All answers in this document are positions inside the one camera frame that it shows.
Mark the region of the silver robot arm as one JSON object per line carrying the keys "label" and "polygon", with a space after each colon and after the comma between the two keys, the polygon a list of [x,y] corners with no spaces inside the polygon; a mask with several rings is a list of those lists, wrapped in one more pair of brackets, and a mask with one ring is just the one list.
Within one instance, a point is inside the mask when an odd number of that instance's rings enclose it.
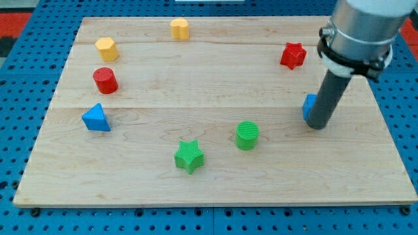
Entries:
{"label": "silver robot arm", "polygon": [[319,30],[318,54],[328,75],[376,81],[393,58],[392,43],[417,0],[338,0]]}

